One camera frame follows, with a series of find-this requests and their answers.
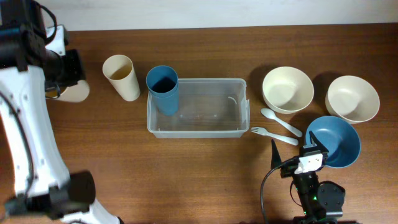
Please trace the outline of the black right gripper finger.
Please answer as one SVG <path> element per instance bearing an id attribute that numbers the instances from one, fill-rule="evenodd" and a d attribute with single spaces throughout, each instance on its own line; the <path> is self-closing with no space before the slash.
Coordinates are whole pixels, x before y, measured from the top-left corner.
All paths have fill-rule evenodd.
<path id="1" fill-rule="evenodd" d="M 316 148 L 321 152 L 321 153 L 328 153 L 328 149 L 317 139 L 313 131 L 309 131 L 309 136 L 310 136 L 310 142 L 311 144 L 316 144 Z"/>
<path id="2" fill-rule="evenodd" d="M 282 164 L 282 160 L 274 139 L 271 139 L 271 146 L 272 146 L 271 169 L 275 169 Z"/>

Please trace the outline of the cream cup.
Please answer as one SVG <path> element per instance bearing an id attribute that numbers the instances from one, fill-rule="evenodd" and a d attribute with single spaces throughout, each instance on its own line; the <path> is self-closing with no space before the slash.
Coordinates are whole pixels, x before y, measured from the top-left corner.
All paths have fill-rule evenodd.
<path id="1" fill-rule="evenodd" d="M 103 64 L 103 75 L 125 101 L 135 101 L 141 94 L 131 59 L 125 55 L 113 55 Z"/>
<path id="2" fill-rule="evenodd" d="M 60 88 L 60 94 L 56 90 L 45 93 L 46 98 L 65 101 L 70 103 L 79 103 L 84 101 L 90 94 L 90 86 L 86 80 L 79 80 L 76 85 Z"/>

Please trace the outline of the blue cup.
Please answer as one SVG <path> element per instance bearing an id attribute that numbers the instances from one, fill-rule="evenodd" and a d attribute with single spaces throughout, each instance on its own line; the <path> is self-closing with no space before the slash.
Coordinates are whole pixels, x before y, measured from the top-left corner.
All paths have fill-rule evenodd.
<path id="1" fill-rule="evenodd" d="M 159 97 L 153 93 L 150 93 L 154 104 L 157 109 L 164 115 L 171 116 L 178 111 L 179 107 L 179 92 L 178 88 L 167 97 Z"/>
<path id="2" fill-rule="evenodd" d="M 146 85 L 153 95 L 160 98 L 169 97 L 177 90 L 177 72 L 167 65 L 156 66 L 148 72 Z"/>

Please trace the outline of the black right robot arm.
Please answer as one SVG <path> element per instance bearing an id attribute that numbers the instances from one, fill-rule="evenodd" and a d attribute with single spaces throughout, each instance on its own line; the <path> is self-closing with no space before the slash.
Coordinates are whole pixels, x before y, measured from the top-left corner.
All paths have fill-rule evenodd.
<path id="1" fill-rule="evenodd" d="M 328 159 L 329 150 L 310 132 L 310 144 L 302 146 L 299 155 L 282 161 L 274 141 L 271 169 L 280 170 L 282 178 L 291 177 L 304 216 L 295 217 L 294 223 L 337 223 L 343 216 L 345 189 L 332 182 L 318 180 Z"/>

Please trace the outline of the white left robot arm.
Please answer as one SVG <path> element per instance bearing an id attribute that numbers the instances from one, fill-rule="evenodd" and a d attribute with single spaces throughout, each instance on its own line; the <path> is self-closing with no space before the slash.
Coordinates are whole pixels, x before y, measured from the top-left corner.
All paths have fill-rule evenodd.
<path id="1" fill-rule="evenodd" d="M 45 26 L 48 12 L 34 0 L 1 2 L 1 119 L 15 191 L 4 216 L 121 223 L 97 200 L 91 172 L 70 173 L 59 153 L 46 93 L 75 86 L 86 76 L 77 50 L 67 49 L 64 26 Z"/>

